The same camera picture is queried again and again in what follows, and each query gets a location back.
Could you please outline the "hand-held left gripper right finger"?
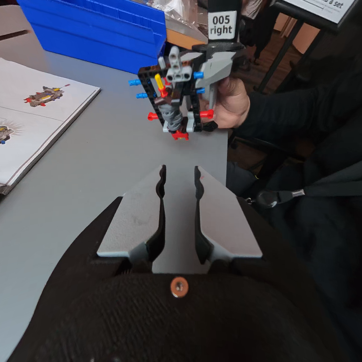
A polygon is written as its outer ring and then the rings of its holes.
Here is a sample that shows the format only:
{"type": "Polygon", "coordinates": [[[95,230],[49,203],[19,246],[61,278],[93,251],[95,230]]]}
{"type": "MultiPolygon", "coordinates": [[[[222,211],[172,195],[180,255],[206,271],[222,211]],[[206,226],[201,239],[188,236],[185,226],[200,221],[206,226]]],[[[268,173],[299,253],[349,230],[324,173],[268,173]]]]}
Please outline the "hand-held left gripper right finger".
{"type": "Polygon", "coordinates": [[[199,262],[260,260],[263,253],[237,197],[202,167],[194,168],[195,249],[199,262]]]}

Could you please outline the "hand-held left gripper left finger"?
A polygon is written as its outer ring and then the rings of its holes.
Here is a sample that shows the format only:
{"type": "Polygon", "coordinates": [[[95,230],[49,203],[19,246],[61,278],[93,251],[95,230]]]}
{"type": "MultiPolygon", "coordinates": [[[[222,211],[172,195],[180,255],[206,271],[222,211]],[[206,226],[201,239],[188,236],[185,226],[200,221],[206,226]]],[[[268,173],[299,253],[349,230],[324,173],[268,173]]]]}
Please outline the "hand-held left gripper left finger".
{"type": "Polygon", "coordinates": [[[159,165],[124,193],[98,247],[98,257],[156,260],[165,245],[165,181],[166,166],[159,165]]]}

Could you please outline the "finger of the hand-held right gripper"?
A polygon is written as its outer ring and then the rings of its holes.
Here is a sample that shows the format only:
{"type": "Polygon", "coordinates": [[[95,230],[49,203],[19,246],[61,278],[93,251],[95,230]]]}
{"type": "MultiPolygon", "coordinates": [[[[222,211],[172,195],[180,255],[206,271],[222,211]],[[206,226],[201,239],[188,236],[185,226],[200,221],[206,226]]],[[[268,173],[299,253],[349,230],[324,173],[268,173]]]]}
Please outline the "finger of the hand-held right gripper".
{"type": "Polygon", "coordinates": [[[204,62],[204,54],[201,52],[182,52],[182,71],[198,71],[204,62]]]}
{"type": "Polygon", "coordinates": [[[216,52],[210,59],[201,65],[199,72],[203,78],[197,79],[196,83],[216,83],[228,77],[231,73],[234,52],[216,52]]]}

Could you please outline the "black frame lego model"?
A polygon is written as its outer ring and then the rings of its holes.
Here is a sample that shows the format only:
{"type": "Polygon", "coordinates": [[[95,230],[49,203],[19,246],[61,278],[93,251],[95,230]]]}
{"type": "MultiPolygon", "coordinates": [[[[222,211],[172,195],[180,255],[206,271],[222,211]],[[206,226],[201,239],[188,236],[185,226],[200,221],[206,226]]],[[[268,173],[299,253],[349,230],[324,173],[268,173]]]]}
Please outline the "black frame lego model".
{"type": "Polygon", "coordinates": [[[153,112],[149,121],[158,120],[164,133],[174,140],[189,139],[192,132],[192,75],[194,71],[182,71],[181,53],[173,46],[167,59],[159,57],[158,65],[142,67],[138,78],[129,81],[129,86],[142,85],[144,92],[137,99],[148,98],[153,112]]]}

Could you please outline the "person's right forearm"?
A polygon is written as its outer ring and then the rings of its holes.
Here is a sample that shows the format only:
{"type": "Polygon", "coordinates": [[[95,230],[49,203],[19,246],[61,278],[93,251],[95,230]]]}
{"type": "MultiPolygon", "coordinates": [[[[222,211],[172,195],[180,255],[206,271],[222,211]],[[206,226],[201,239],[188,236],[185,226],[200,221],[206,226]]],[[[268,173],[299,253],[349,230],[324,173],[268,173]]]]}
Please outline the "person's right forearm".
{"type": "Polygon", "coordinates": [[[250,110],[235,134],[267,142],[289,136],[336,134],[345,143],[361,143],[361,68],[328,85],[291,92],[250,95],[250,110]]]}

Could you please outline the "lego instruction booklet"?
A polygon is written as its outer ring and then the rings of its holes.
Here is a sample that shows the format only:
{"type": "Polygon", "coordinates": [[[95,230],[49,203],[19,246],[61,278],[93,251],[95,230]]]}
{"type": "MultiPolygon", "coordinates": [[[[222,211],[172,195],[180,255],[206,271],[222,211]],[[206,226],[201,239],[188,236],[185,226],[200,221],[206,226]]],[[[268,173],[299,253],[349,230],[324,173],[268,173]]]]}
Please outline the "lego instruction booklet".
{"type": "Polygon", "coordinates": [[[11,191],[100,91],[1,58],[1,195],[11,191]]]}

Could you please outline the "person's right hand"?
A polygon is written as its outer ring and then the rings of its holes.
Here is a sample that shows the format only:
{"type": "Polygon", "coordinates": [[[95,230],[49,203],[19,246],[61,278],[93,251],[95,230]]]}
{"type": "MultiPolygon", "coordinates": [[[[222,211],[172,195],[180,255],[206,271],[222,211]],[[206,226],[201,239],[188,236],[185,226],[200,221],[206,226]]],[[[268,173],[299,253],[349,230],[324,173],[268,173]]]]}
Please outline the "person's right hand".
{"type": "Polygon", "coordinates": [[[241,79],[226,77],[219,81],[213,121],[219,129],[236,129],[247,119],[250,98],[241,79]]]}

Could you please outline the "wooden edged side table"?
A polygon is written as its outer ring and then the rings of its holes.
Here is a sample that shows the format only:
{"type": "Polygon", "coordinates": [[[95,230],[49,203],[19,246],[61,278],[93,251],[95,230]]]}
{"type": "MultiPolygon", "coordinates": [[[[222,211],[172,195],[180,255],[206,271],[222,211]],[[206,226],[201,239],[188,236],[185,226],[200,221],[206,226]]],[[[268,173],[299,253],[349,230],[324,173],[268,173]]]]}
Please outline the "wooden edged side table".
{"type": "Polygon", "coordinates": [[[167,42],[191,50],[193,46],[207,44],[208,38],[194,25],[187,25],[165,16],[167,42]]]}

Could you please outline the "black badge reel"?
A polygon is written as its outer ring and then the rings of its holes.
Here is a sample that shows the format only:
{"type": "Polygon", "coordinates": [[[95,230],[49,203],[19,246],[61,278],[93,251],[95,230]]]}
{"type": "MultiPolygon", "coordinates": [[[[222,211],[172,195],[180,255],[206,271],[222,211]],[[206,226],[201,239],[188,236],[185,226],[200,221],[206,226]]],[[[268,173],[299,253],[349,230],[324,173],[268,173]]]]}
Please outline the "black badge reel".
{"type": "Polygon", "coordinates": [[[265,209],[271,209],[280,203],[278,192],[270,190],[261,190],[256,195],[256,204],[265,209]]]}

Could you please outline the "clear plastic bag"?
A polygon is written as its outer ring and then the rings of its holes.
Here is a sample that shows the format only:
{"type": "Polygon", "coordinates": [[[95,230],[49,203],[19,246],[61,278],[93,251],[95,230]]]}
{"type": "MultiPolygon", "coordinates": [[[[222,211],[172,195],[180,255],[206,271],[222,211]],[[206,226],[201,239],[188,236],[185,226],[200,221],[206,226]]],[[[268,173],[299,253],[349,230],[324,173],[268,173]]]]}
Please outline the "clear plastic bag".
{"type": "Polygon", "coordinates": [[[165,18],[174,19],[189,27],[207,27],[207,0],[148,0],[148,6],[163,11],[165,18]]]}

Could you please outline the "black chair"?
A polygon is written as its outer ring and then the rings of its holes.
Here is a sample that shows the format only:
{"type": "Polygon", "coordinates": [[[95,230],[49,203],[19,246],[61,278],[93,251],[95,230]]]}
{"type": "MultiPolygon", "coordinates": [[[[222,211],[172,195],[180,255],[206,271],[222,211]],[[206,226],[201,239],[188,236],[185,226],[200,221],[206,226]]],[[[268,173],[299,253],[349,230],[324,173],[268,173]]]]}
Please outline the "black chair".
{"type": "Polygon", "coordinates": [[[256,138],[241,138],[230,135],[228,138],[227,160],[234,161],[245,170],[255,174],[273,173],[287,160],[304,162],[288,144],[276,145],[256,138]]]}

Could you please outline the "person's torso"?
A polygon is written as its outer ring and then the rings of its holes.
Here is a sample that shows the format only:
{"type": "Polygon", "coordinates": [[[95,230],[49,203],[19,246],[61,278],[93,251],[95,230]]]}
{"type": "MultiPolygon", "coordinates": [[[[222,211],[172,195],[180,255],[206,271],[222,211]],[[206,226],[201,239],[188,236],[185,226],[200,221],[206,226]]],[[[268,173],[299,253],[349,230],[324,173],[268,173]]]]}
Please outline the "person's torso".
{"type": "MultiPolygon", "coordinates": [[[[361,136],[330,135],[303,164],[288,165],[267,183],[295,191],[361,161],[361,136]]],[[[304,261],[318,286],[350,361],[361,361],[361,197],[300,197],[260,211],[304,261]]]]}

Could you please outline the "white sign on black stand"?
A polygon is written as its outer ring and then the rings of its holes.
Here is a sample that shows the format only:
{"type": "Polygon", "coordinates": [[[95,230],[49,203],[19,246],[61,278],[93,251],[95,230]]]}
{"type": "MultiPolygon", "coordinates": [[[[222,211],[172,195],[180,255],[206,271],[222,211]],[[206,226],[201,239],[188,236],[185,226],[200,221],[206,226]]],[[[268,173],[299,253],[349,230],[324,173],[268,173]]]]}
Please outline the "white sign on black stand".
{"type": "Polygon", "coordinates": [[[294,18],[296,22],[260,85],[257,88],[254,87],[254,90],[259,93],[263,93],[303,24],[313,26],[319,29],[319,32],[294,68],[292,68],[291,72],[277,88],[277,92],[283,89],[283,86],[291,77],[291,73],[295,72],[296,68],[300,67],[307,60],[325,33],[338,34],[343,29],[347,22],[355,16],[359,8],[361,8],[361,1],[277,0],[271,1],[269,7],[279,13],[294,18]]]}

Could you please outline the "blue plastic bin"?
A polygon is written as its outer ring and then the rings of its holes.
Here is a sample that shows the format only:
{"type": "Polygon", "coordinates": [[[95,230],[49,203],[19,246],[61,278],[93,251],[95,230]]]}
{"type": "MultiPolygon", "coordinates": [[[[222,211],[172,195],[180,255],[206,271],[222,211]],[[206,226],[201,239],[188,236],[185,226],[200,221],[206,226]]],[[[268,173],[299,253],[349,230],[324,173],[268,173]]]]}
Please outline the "blue plastic bin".
{"type": "Polygon", "coordinates": [[[44,50],[137,74],[157,64],[164,12],[128,0],[19,0],[44,50]]]}

